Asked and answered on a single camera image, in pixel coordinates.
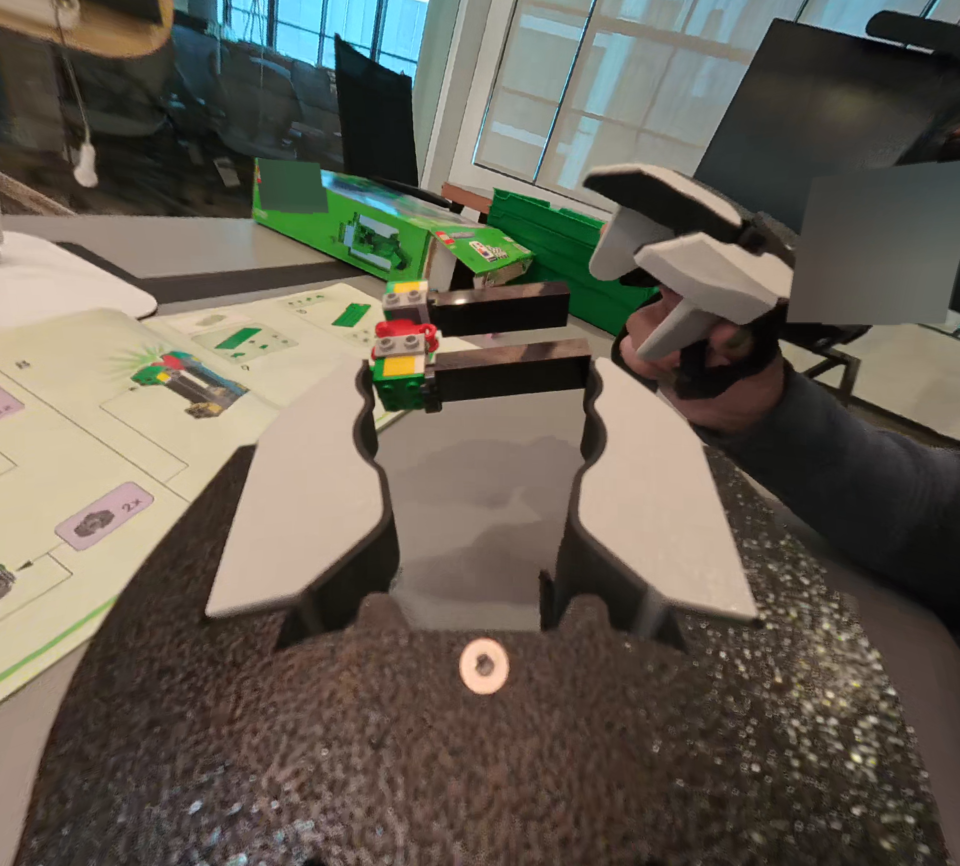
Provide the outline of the brown wooden table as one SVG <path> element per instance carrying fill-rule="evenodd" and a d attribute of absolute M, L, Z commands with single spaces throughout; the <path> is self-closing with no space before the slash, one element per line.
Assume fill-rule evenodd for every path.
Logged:
<path fill-rule="evenodd" d="M 495 192 L 485 188 L 470 188 L 445 182 L 440 196 L 449 202 L 450 210 L 461 216 L 473 216 L 481 224 L 488 222 Z"/>

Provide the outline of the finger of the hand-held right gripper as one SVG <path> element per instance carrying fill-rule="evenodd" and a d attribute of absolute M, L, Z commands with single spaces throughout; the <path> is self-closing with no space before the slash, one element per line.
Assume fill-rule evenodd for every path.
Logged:
<path fill-rule="evenodd" d="M 656 282 L 637 265 L 643 247 L 695 234 L 738 244 L 746 227 L 744 215 L 725 197 L 662 166 L 598 166 L 583 178 L 583 187 L 616 206 L 587 267 L 601 282 Z"/>
<path fill-rule="evenodd" d="M 646 244 L 633 260 L 693 308 L 749 324 L 788 301 L 793 270 L 770 253 L 753 254 L 704 233 Z"/>

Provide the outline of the black office chair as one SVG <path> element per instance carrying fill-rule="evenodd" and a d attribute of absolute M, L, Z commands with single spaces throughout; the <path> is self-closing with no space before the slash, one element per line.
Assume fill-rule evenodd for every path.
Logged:
<path fill-rule="evenodd" d="M 959 59 L 959 25 L 900 11 L 875 13 L 865 26 L 867 36 L 915 46 Z"/>

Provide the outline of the person's right forearm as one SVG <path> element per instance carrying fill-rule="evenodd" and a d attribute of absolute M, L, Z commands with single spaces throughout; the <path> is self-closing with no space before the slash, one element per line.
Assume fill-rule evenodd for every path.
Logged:
<path fill-rule="evenodd" d="M 717 398 L 670 399 L 833 549 L 958 632 L 957 451 L 864 422 L 781 358 Z"/>

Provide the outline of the large white-framed window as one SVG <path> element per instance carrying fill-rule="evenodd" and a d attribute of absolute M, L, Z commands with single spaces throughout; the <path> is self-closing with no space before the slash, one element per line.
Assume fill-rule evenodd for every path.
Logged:
<path fill-rule="evenodd" d="M 886 7 L 958 20 L 958 0 L 492 0 L 452 171 L 603 207 L 596 165 L 694 172 L 773 20 L 862 35 Z"/>

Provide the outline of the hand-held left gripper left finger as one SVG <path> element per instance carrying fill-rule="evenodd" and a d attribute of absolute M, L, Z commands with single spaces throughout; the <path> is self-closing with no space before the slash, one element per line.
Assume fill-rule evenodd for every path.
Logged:
<path fill-rule="evenodd" d="M 388 530 L 366 362 L 342 362 L 258 439 L 204 613 L 292 608 Z"/>

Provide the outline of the small black monitor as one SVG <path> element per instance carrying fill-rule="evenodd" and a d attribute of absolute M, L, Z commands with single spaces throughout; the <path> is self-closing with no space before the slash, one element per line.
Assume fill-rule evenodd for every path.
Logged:
<path fill-rule="evenodd" d="M 335 82 L 347 174 L 420 184 L 414 136 L 412 79 L 334 37 Z"/>

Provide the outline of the black desk mat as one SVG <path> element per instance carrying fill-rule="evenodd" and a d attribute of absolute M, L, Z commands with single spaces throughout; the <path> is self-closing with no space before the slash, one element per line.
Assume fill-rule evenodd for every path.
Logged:
<path fill-rule="evenodd" d="M 61 249 L 78 256 L 153 297 L 160 306 L 206 298 L 263 292 L 294 285 L 337 282 L 365 276 L 357 265 L 330 260 L 243 270 L 138 277 L 78 243 L 59 241 Z"/>

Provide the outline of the green plastic crate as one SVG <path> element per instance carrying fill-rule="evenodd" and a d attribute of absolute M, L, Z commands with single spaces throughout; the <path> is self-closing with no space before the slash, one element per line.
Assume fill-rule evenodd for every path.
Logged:
<path fill-rule="evenodd" d="M 601 282 L 590 273 L 590 259 L 605 226 L 602 220 L 499 188 L 487 215 L 488 225 L 533 253 L 522 282 L 565 283 L 569 314 L 599 330 L 618 333 L 633 312 L 659 295 L 655 287 Z"/>

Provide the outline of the grey desk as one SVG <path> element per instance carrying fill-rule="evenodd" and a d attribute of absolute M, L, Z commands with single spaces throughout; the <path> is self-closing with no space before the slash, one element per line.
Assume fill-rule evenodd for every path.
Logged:
<path fill-rule="evenodd" d="M 245 220 L 5 214 L 4 228 L 74 241 L 134 276 L 219 274 L 321 264 L 322 257 Z M 552 569 L 584 424 L 578 394 L 451 404 L 383 434 L 401 572 L 395 596 L 414 625 L 533 628 L 537 574 Z M 827 586 L 856 599 L 862 624 L 903 695 L 929 772 L 944 839 L 958 855 L 958 647 L 916 603 L 856 570 L 770 494 L 774 532 L 816 558 Z"/>

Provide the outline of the toy brick instruction booklet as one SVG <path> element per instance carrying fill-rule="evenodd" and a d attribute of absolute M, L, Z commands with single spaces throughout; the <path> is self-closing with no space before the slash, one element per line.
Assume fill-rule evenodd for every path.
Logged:
<path fill-rule="evenodd" d="M 379 299 L 348 284 L 2 332 L 1 696 L 88 641 L 236 450 L 343 363 Z"/>

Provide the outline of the toy brick assembly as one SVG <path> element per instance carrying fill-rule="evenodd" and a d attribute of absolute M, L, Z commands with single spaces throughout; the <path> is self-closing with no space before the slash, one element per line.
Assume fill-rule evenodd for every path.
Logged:
<path fill-rule="evenodd" d="M 438 292 L 390 282 L 374 329 L 371 387 L 390 413 L 438 412 L 451 403 L 584 390 L 593 353 L 583 339 L 443 350 L 452 338 L 560 329 L 570 290 L 546 282 Z"/>

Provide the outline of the green toy box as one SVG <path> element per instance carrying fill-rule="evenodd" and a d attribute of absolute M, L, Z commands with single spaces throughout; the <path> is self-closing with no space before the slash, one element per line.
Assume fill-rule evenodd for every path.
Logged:
<path fill-rule="evenodd" d="M 257 223 L 385 282 L 484 288 L 520 280 L 534 262 L 498 228 L 374 180 L 266 158 L 254 172 Z"/>

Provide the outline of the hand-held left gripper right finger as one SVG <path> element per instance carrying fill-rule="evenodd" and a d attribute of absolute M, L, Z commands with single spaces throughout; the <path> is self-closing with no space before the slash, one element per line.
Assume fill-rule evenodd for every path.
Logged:
<path fill-rule="evenodd" d="M 675 611 L 754 622 L 759 609 L 700 438 L 611 360 L 590 373 L 568 595 L 601 596 L 618 627 L 658 627 Z"/>

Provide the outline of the white stand base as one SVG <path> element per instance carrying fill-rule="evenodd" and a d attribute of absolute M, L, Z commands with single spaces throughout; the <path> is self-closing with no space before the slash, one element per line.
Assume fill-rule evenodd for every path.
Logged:
<path fill-rule="evenodd" d="M 2 235 L 2 330 L 98 308 L 139 320 L 158 306 L 150 293 L 54 242 L 15 232 Z"/>

